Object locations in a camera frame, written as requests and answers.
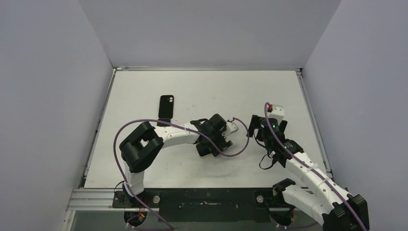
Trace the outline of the phone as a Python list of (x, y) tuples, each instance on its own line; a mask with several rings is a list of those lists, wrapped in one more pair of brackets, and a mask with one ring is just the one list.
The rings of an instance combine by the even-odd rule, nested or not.
[(206, 157), (209, 155), (217, 157), (219, 155), (219, 151), (213, 145), (207, 143), (196, 144), (196, 150), (200, 157)]

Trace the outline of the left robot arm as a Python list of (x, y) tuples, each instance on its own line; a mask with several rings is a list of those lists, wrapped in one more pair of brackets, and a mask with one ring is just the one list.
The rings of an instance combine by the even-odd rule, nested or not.
[(159, 152), (181, 144), (195, 145), (198, 155), (217, 156), (232, 146), (227, 137), (238, 131), (238, 126), (219, 114), (210, 119), (192, 120), (183, 125), (152, 126), (142, 122), (119, 145), (121, 157), (126, 163), (124, 183), (125, 201), (131, 207), (143, 202), (144, 171), (151, 166)]

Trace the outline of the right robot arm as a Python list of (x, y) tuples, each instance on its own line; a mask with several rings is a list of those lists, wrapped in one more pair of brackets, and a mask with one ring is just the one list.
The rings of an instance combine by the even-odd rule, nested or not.
[(272, 165), (280, 164), (311, 191), (287, 178), (273, 185), (273, 203), (300, 209), (325, 231), (368, 231), (367, 201), (360, 194), (352, 195), (321, 171), (298, 143), (285, 137), (286, 125), (284, 120), (253, 115), (248, 129), (248, 136), (267, 151)]

